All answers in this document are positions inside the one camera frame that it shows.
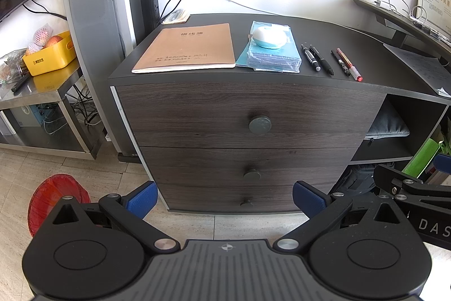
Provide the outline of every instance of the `gray cushion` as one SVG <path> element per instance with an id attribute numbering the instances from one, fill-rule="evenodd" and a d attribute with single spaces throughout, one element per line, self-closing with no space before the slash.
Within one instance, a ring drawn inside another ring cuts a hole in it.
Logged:
<path id="1" fill-rule="evenodd" d="M 385 99 L 365 139 L 406 137 L 409 134 L 409 128 L 405 125 L 403 119 L 390 101 Z"/>

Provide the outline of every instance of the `black pen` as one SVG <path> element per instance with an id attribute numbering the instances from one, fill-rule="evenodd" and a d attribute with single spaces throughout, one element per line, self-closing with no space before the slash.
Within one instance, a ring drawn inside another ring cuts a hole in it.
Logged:
<path id="1" fill-rule="evenodd" d="M 310 64 L 312 64 L 313 68 L 315 68 L 315 70 L 317 72 L 319 72 L 321 70 L 321 67 L 319 66 L 318 62 L 316 61 L 315 57 L 313 56 L 313 54 L 310 52 L 310 50 L 308 50 L 308 48 L 306 48 L 305 46 L 303 46 L 301 44 L 301 48 L 304 51 L 305 56 L 307 57 L 308 61 L 310 62 Z"/>
<path id="2" fill-rule="evenodd" d="M 341 58 L 338 56 L 338 54 L 335 52 L 335 50 L 331 50 L 332 55 L 337 59 L 338 64 L 340 64 L 341 69 L 343 70 L 343 72 L 347 75 L 350 76 L 351 72 L 349 71 L 348 67 L 346 66 L 346 64 L 344 63 L 344 61 L 341 60 Z"/>
<path id="3" fill-rule="evenodd" d="M 322 67 L 331 75 L 334 75 L 334 70 L 332 69 L 331 65 L 328 63 L 326 59 L 322 57 L 322 55 L 319 53 L 318 50 L 312 45 L 310 45 L 310 50 L 312 51 L 315 58 L 319 60 L 319 63 L 322 65 Z"/>

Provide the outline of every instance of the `blue gripper pad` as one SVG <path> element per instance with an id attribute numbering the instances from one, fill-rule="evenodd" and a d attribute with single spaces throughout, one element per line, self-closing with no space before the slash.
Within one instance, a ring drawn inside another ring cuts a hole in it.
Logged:
<path id="1" fill-rule="evenodd" d="M 433 162 L 437 170 L 451 175 L 451 156 L 438 153 Z"/>
<path id="2" fill-rule="evenodd" d="M 293 202 L 308 218 L 315 217 L 328 205 L 323 192 L 303 181 L 293 185 Z"/>
<path id="3" fill-rule="evenodd" d="M 155 182 L 146 181 L 131 193 L 122 197 L 122 205 L 131 213 L 143 219 L 155 206 L 158 189 Z"/>

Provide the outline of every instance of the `logo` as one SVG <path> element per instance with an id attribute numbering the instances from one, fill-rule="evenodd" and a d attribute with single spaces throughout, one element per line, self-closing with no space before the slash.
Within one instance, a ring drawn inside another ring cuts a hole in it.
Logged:
<path id="1" fill-rule="evenodd" d="M 229 250 L 232 250 L 232 249 L 234 249 L 235 247 L 233 246 L 233 245 L 230 245 L 230 244 L 224 244 L 223 246 L 221 246 L 221 249 L 223 249 L 223 250 L 225 250 L 225 251 L 229 251 Z"/>
<path id="2" fill-rule="evenodd" d="M 450 237 L 451 226 L 445 226 L 439 222 L 434 222 L 428 223 L 428 220 L 421 218 L 418 229 L 422 230 L 423 233 L 428 233 L 429 235 L 435 234 L 435 237 Z"/>

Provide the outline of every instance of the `cabinet top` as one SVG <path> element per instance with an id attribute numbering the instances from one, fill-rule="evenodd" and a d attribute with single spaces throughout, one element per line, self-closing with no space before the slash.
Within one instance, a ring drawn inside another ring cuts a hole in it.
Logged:
<path id="1" fill-rule="evenodd" d="M 288 25 L 291 27 L 298 50 L 301 43 L 313 45 L 334 70 L 330 76 L 324 68 L 316 72 L 301 52 L 299 73 L 254 71 L 252 68 L 235 67 L 223 69 L 199 69 L 158 73 L 132 73 L 131 70 L 162 28 L 191 27 L 228 23 L 230 25 L 235 59 L 247 44 L 253 21 Z M 340 48 L 357 67 L 363 82 L 347 77 L 331 50 Z M 325 21 L 306 18 L 242 13 L 213 13 L 191 15 L 186 23 L 161 25 L 146 37 L 116 68 L 108 79 L 114 85 L 140 85 L 148 83 L 177 82 L 260 82 L 328 85 L 353 90 L 382 91 L 415 97 L 451 105 L 451 100 L 439 97 L 409 67 L 387 50 L 383 43 L 360 31 Z"/>

